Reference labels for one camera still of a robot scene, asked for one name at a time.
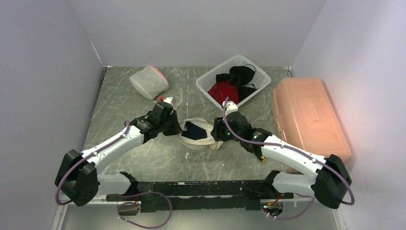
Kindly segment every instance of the red cloth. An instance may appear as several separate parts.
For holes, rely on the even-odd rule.
[[[223,104],[226,97],[229,101],[233,101],[238,104],[240,102],[238,98],[238,90],[234,85],[230,85],[230,81],[216,83],[211,90],[209,90],[209,95],[213,97],[219,104]]]

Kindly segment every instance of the marble tabletop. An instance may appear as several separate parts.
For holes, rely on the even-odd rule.
[[[178,119],[200,117],[213,123],[222,115],[197,88],[195,81],[212,67],[157,67],[169,81],[161,94],[177,100]],[[108,68],[94,108],[84,149],[91,148],[124,128],[125,120],[145,115],[154,107],[154,100],[138,93],[129,77],[143,67]],[[239,108],[253,127],[277,134],[272,115],[272,89],[284,77],[282,67],[263,67],[271,83]],[[121,171],[132,174],[138,181],[201,181],[264,179],[272,170],[284,170],[279,161],[260,162],[234,141],[225,142],[219,150],[186,148],[177,136],[157,138],[130,150],[113,161],[102,174]]]

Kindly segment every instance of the orange plastic box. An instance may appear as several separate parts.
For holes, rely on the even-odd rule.
[[[281,138],[322,156],[351,156],[337,116],[319,78],[284,78],[273,90],[273,111]],[[297,172],[287,166],[288,172]]]

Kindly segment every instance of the white enclosure wall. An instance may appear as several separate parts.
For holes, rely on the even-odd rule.
[[[406,1],[327,0],[293,65],[321,77],[354,157],[349,230],[404,229]]]
[[[326,0],[68,0],[105,65],[291,66]]]
[[[83,147],[101,74],[67,1],[0,1],[1,230],[50,229],[53,182]]]

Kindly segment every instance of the basket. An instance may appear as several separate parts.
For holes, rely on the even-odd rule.
[[[241,106],[249,99],[251,99],[255,94],[259,93],[263,88],[265,88],[265,86],[267,86],[271,82],[271,77],[268,74],[266,74],[263,70],[261,70],[261,68],[259,68],[252,61],[248,60],[242,55],[235,55],[229,60],[214,67],[212,70],[196,79],[196,85],[202,91],[202,93],[206,95],[207,98],[210,99],[210,101],[212,101],[218,108],[222,110],[223,109],[222,106],[209,95],[208,91],[216,84],[215,79],[217,74],[229,73],[231,67],[244,65],[247,65],[247,67],[253,70],[255,69],[257,70],[251,82],[249,83],[253,84],[255,88],[257,88],[257,90],[255,90],[255,92],[253,92],[250,96],[248,96],[246,99],[240,101],[240,103],[237,104],[237,106]]]

